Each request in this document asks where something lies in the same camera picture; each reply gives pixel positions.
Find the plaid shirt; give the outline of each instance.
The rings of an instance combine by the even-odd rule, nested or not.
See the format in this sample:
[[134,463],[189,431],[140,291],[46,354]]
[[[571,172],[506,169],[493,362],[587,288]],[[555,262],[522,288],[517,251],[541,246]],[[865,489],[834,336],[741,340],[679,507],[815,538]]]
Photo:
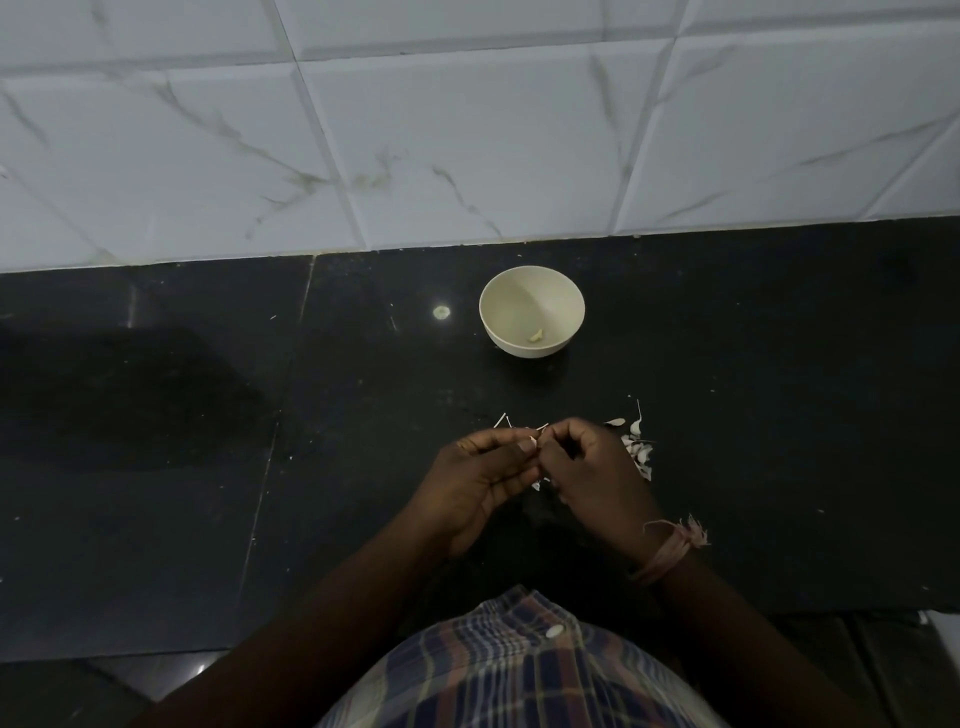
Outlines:
[[514,587],[380,660],[320,728],[726,726],[643,650]]

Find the marble-pattern tile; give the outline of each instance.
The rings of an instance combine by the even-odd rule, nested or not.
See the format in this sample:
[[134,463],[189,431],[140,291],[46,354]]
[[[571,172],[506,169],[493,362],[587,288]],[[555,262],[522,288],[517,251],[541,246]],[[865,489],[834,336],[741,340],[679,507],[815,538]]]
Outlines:
[[302,65],[369,246],[606,231],[665,41]]
[[300,59],[596,42],[675,26],[680,0],[279,0]]
[[960,23],[683,37],[619,231],[853,219],[960,109]]
[[0,270],[88,264],[96,249],[0,160]]
[[757,22],[810,22],[960,11],[960,0],[690,0],[684,30]]
[[168,655],[127,655],[89,660],[94,669],[105,672],[121,685],[149,697],[155,703],[192,680],[226,651],[175,652]]
[[123,262],[356,247],[297,79],[279,63],[7,80],[0,148]]
[[960,119],[867,212],[868,218],[960,211]]
[[268,7],[260,0],[5,3],[0,68],[184,57],[279,60],[285,43]]

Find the white debris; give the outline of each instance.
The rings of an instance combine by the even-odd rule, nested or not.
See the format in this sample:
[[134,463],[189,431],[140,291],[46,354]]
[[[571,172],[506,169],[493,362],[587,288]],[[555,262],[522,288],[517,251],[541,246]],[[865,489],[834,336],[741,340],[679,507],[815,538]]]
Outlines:
[[642,420],[643,415],[640,414],[640,402],[638,400],[636,403],[636,421],[631,423],[629,435],[620,436],[620,442],[623,443],[623,447],[627,449],[630,457],[634,460],[634,464],[640,475],[649,481],[653,479],[654,472],[653,469],[647,465],[647,460],[650,459],[650,453],[654,451],[654,447],[649,441],[640,439],[640,422]]

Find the white tile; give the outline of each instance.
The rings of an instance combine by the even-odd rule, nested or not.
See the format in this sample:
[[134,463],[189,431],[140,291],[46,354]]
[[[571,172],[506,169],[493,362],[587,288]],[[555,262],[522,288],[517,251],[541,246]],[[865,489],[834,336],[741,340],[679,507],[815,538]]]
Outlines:
[[960,0],[690,0],[687,30],[756,21],[811,21],[960,10]]
[[620,231],[855,218],[960,109],[960,23],[681,38]]
[[0,4],[0,67],[174,57],[279,58],[260,0],[28,0]]
[[0,165],[0,271],[91,262],[96,249],[36,199],[23,183],[19,174]]
[[7,81],[19,111],[0,105],[0,148],[124,261],[353,247],[294,74],[276,64]]
[[960,212],[960,120],[937,139],[868,216],[901,217]]
[[298,58],[598,41],[662,31],[680,0],[279,0]]
[[304,64],[373,247],[602,233],[659,40]]
[[960,615],[945,615],[940,612],[927,612],[933,626],[940,633],[944,649],[960,671]]

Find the finger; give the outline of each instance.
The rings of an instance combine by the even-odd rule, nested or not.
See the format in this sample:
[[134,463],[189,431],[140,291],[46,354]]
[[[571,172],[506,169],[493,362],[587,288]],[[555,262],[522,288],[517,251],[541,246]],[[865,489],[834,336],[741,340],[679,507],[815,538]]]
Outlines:
[[536,483],[541,476],[540,468],[533,467],[527,468],[522,473],[517,473],[512,477],[504,478],[499,483],[493,483],[490,488],[493,507],[498,508],[507,498],[522,493],[524,488]]
[[471,455],[500,448],[518,442],[524,438],[537,437],[537,431],[530,427],[492,427],[473,432],[457,441],[457,447]]
[[599,444],[602,431],[599,426],[579,417],[569,417],[552,424],[544,433],[549,432],[557,440],[573,440],[587,454]]
[[570,482],[576,471],[576,463],[566,454],[551,435],[540,438],[540,465],[560,486]]
[[520,466],[537,453],[537,441],[530,435],[526,438],[504,445],[473,458],[480,475],[488,482],[495,483],[504,477],[516,473]]

